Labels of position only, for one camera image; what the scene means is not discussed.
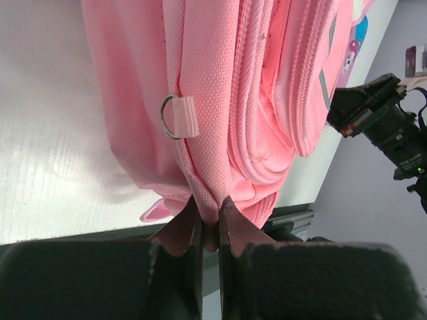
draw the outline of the reflective strip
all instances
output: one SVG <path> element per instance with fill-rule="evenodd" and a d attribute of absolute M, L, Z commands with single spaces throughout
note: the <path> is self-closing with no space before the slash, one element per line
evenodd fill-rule
<path fill-rule="evenodd" d="M 325 101 L 325 105 L 328 108 L 328 110 L 330 110 L 331 101 L 329 99 L 328 88 L 326 87 L 325 73 L 323 72 L 323 70 L 320 71 L 319 80 L 320 80 L 320 85 L 322 86 L 322 93 L 323 93 L 323 99 Z"/>
<path fill-rule="evenodd" d="M 329 29 L 329 53 L 328 54 L 331 53 L 332 41 L 334 40 L 334 35 L 335 35 L 335 26 L 336 26 L 336 16 L 334 17 L 334 20 L 332 20 L 332 24 Z"/>

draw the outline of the pink backpack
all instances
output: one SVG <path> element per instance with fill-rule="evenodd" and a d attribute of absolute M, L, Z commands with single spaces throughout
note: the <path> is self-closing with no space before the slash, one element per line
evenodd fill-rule
<path fill-rule="evenodd" d="M 261 227 L 294 157 L 311 155 L 353 0 L 83 0 L 111 150 L 178 213 L 191 194 Z"/>

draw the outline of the gray wall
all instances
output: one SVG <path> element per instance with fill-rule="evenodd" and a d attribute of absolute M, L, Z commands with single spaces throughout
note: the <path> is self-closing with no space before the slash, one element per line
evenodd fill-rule
<path fill-rule="evenodd" d="M 203 297 L 202 320 L 221 320 L 221 292 L 214 291 Z"/>
<path fill-rule="evenodd" d="M 406 48 L 423 43 L 427 43 L 427 3 L 400 2 L 367 81 L 389 72 L 403 77 Z M 412 95 L 402 106 L 417 111 L 423 98 Z M 364 136 L 342 140 L 313 205 L 318 214 L 310 236 L 388 243 L 403 254 L 426 288 L 427 216 L 419 197 L 406 191 L 411 181 L 393 181 L 394 169 Z"/>

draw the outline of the cartoon print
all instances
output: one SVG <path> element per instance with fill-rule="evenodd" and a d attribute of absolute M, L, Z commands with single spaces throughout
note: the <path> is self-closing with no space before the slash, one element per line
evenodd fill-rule
<path fill-rule="evenodd" d="M 356 58 L 359 52 L 359 42 L 352 40 L 349 45 L 349 51 L 346 53 L 346 58 L 344 60 L 344 66 L 342 67 L 341 74 L 345 75 L 352 65 L 354 59 Z"/>
<path fill-rule="evenodd" d="M 344 64 L 340 76 L 338 77 L 338 87 L 345 87 L 348 79 L 350 78 L 351 70 L 353 69 L 354 61 L 356 60 L 360 48 L 366 37 L 368 31 L 368 18 L 364 17 L 363 20 L 350 32 L 350 40 L 348 41 L 348 49 L 344 59 Z"/>

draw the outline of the metal d-ring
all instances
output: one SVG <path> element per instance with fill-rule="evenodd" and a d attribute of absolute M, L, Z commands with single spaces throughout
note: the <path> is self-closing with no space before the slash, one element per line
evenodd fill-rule
<path fill-rule="evenodd" d="M 161 122 L 161 126 L 163 127 L 163 130 L 166 132 L 167 135 L 169 135 L 172 139 L 175 140 L 180 140 L 180 137 L 177 137 L 172 131 L 170 131 L 170 129 L 167 127 L 166 122 L 165 122 L 165 115 L 164 115 L 164 111 L 165 111 L 165 107 L 167 105 L 167 103 L 172 100 L 178 98 L 178 96 L 175 93 L 170 93 L 169 95 L 166 96 L 166 98 L 163 100 L 163 104 L 161 105 L 161 109 L 160 109 L 160 122 Z"/>

